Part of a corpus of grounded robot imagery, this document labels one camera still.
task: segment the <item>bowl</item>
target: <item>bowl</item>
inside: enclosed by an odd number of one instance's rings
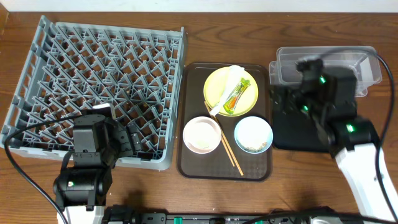
[[[205,101],[210,108],[216,106],[224,92],[226,80],[228,77],[229,67],[223,67],[215,70],[206,79],[205,86],[203,87],[203,94]],[[244,91],[236,105],[233,114],[228,114],[223,107],[220,112],[223,116],[240,116],[247,113],[257,102],[259,96],[259,89],[255,79],[247,72],[243,71],[242,78],[250,81],[250,86]]]
[[[245,152],[259,154],[272,144],[274,133],[268,122],[256,116],[243,118],[235,127],[236,144]]]
[[[221,128],[211,118],[200,116],[185,125],[182,137],[189,150],[206,154],[215,150],[220,144]]]

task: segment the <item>yellow plate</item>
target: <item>yellow plate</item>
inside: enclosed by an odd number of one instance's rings
[[[228,72],[229,67],[219,68],[210,74],[205,82],[203,94],[205,95],[207,104],[211,108],[213,108],[219,102],[221,95],[224,92]],[[256,81],[247,71],[243,71],[242,78],[250,80],[250,86],[240,97],[234,113],[229,115],[224,108],[221,108],[219,114],[224,116],[240,116],[247,113],[256,104],[257,98],[259,96],[259,89],[257,87]]]

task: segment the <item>tray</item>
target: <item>tray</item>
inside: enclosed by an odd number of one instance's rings
[[[244,173],[239,174],[233,167],[222,143],[208,154],[196,154],[190,151],[182,140],[183,127],[192,118],[209,116],[203,96],[203,86],[207,77],[215,70],[230,66],[226,63],[192,63],[185,68],[182,92],[182,110],[180,116],[180,140],[178,144],[177,169],[185,177],[197,179],[223,179],[223,180],[266,180],[272,169],[272,149],[261,154],[244,152],[234,140],[236,124],[247,116],[258,116],[266,121],[271,119],[270,102],[268,96],[269,78],[268,71],[260,65],[239,65],[245,68],[256,80],[259,88],[259,98],[252,110],[242,116],[226,117],[217,115],[221,128],[239,162]]]
[[[118,166],[164,170],[174,148],[187,44],[180,32],[56,24],[42,16],[0,135],[31,124],[113,104],[117,120],[135,124],[143,150]],[[29,130],[11,142],[24,157],[62,160],[73,150],[73,122]]]

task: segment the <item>gray plastic rack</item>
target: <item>gray plastic rack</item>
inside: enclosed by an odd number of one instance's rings
[[[31,124],[111,103],[140,130],[143,150],[118,166],[169,168],[187,38],[181,32],[58,22],[42,16],[2,127]],[[62,160],[73,150],[73,121],[31,129],[11,142],[24,157]]]

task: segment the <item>chopsticks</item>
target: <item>chopsticks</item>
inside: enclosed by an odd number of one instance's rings
[[[210,107],[209,107],[209,105],[208,105],[206,102],[205,102],[205,106],[206,106],[207,112],[209,112],[209,114],[210,114]],[[226,151],[226,153],[227,153],[227,155],[228,155],[228,157],[229,157],[229,159],[230,159],[230,161],[231,161],[231,163],[232,163],[232,166],[233,166],[233,167],[235,166],[235,165],[234,165],[234,162],[235,162],[236,167],[237,167],[238,170],[239,170],[239,173],[240,173],[241,175],[243,175],[241,166],[239,166],[239,163],[238,163],[238,161],[237,161],[236,158],[235,158],[234,152],[232,151],[231,146],[229,146],[228,140],[227,140],[226,137],[225,137],[224,131],[223,131],[223,129],[221,128],[220,123],[218,122],[216,116],[210,115],[210,117],[211,117],[214,121],[216,121],[217,124],[220,126],[220,129],[221,129],[221,136],[222,136],[222,137],[221,137],[221,142],[222,142],[223,145],[224,145],[225,151]]]

